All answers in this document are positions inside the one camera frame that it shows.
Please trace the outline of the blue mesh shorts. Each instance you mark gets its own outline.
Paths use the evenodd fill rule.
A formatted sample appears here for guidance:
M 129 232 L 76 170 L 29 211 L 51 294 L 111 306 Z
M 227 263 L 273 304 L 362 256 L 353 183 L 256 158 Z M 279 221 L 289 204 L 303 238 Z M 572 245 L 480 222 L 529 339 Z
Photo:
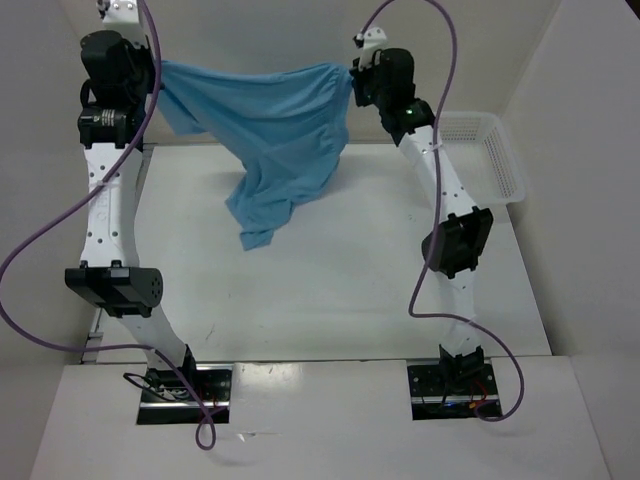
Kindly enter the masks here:
M 162 80 L 158 107 L 173 133 L 210 134 L 245 170 L 226 200 L 244 250 L 269 245 L 324 194 L 349 141 L 345 66 L 247 75 L 165 61 Z

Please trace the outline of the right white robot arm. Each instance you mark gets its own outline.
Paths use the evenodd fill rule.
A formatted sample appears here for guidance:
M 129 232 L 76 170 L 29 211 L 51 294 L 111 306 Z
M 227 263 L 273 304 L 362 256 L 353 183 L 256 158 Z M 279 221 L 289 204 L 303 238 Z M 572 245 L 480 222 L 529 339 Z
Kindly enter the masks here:
M 384 130 L 434 200 L 434 226 L 421 245 L 425 265 L 419 278 L 434 276 L 442 313 L 452 321 L 439 342 L 438 378 L 445 394 L 460 395 L 479 377 L 485 361 L 471 323 L 475 271 L 493 214 L 478 206 L 452 166 L 435 129 L 436 115 L 416 95 L 409 51 L 375 46 L 354 60 L 350 73 L 357 106 L 377 108 Z

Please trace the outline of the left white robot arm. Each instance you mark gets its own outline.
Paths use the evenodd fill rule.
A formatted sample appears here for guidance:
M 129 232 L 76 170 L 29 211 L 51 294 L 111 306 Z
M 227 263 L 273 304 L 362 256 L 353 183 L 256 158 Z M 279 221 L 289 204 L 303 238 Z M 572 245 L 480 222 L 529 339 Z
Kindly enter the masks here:
M 184 401 L 198 391 L 200 376 L 189 347 L 160 306 L 162 275 L 141 266 L 135 240 L 143 161 L 138 132 L 155 81 L 151 53 L 103 30 L 82 38 L 81 61 L 88 78 L 80 94 L 78 130 L 93 197 L 80 262 L 66 269 L 65 283 L 148 346 L 144 381 L 154 396 Z

